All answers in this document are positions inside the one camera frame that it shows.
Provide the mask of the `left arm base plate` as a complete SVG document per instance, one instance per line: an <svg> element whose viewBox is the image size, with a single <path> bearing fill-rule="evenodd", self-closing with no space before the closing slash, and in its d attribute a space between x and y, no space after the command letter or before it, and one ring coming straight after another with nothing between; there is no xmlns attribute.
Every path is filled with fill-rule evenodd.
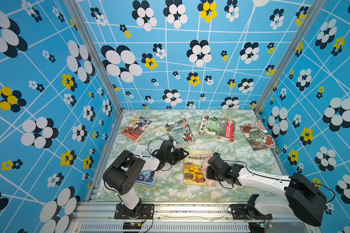
<svg viewBox="0 0 350 233"><path fill-rule="evenodd" d="M154 204L139 203L133 210L119 203L116 205L115 219L153 219Z"/></svg>

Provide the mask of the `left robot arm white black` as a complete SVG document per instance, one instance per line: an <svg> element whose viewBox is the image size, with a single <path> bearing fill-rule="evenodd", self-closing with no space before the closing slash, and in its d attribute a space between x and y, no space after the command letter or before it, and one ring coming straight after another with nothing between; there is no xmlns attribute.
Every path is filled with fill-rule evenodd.
<svg viewBox="0 0 350 233"><path fill-rule="evenodd" d="M124 150L104 172L105 189L116 192L121 200L116 206L116 219L136 219L148 214L149 208L142 207L142 200L134 190L142 171L159 171L166 164L176 165L190 154L183 148L176 148L171 139L164 140L159 149L149 153L150 157L142 157Z"/></svg>

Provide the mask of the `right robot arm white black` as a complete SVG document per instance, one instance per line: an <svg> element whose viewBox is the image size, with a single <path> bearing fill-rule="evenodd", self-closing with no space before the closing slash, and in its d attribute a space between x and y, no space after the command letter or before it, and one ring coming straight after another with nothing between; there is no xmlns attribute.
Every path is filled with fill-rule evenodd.
<svg viewBox="0 0 350 233"><path fill-rule="evenodd" d="M269 214L288 215L308 225L321 226L327 198L319 186L304 175L280 176L258 172L240 164L230 166L217 152L207 163L206 177L209 180L255 187L273 194L271 197L254 194L249 198L246 211L250 218Z"/></svg>

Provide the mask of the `yellow Chinese history picture book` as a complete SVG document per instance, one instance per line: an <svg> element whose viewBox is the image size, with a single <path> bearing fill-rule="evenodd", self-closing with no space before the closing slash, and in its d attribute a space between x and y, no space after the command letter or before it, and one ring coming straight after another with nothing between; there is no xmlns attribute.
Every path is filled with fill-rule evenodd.
<svg viewBox="0 0 350 233"><path fill-rule="evenodd" d="M203 169L205 158L212 156L211 150L189 150L184 159L184 184L208 186Z"/></svg>

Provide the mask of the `pink cloth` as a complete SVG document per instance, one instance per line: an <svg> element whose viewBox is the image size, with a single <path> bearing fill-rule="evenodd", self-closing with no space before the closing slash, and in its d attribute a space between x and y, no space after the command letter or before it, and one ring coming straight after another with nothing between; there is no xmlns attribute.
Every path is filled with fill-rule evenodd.
<svg viewBox="0 0 350 233"><path fill-rule="evenodd" d="M202 165L202 174L208 186L215 186L215 181L207 178L207 169L210 166L208 164L208 161L211 159L212 156L213 156L212 154L209 154L208 156L206 156L205 159L203 160L203 165Z"/></svg>

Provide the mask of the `red manga book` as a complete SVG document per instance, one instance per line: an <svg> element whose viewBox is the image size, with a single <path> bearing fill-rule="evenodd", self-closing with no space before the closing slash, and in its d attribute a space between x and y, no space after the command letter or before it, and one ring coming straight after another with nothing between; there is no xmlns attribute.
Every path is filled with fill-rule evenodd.
<svg viewBox="0 0 350 233"><path fill-rule="evenodd" d="M133 141L138 141L144 134L146 129L150 127L152 120L146 119L142 116L136 117L133 122L127 126L123 131L122 135L128 137Z"/></svg>

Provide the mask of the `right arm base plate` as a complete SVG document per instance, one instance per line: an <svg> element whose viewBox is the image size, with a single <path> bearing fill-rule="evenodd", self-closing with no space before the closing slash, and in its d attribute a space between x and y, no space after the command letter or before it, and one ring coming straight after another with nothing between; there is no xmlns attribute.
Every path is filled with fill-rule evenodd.
<svg viewBox="0 0 350 233"><path fill-rule="evenodd" d="M268 221L272 220L272 215L263 215L254 207L247 207L246 204L232 204L228 207L227 212L230 213L234 220L256 220Z"/></svg>

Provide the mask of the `white book with galaxy cover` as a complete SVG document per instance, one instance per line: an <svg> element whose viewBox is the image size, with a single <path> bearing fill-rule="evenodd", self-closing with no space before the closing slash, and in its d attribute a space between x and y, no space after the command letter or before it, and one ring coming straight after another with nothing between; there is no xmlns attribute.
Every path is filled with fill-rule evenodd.
<svg viewBox="0 0 350 233"><path fill-rule="evenodd" d="M154 150L159 149L159 146L144 146L137 145L134 151L134 155L145 161L145 164L136 179L136 184L145 186L154 186L157 172L156 169L159 165L159 161L152 156Z"/></svg>

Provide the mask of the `grey teal warrior book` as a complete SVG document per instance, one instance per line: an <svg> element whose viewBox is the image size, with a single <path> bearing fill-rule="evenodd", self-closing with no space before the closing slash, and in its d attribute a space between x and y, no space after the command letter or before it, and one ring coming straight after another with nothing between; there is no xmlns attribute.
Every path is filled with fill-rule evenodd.
<svg viewBox="0 0 350 233"><path fill-rule="evenodd" d="M165 127L169 138L174 141L175 146L181 147L195 142L186 118L166 123Z"/></svg>

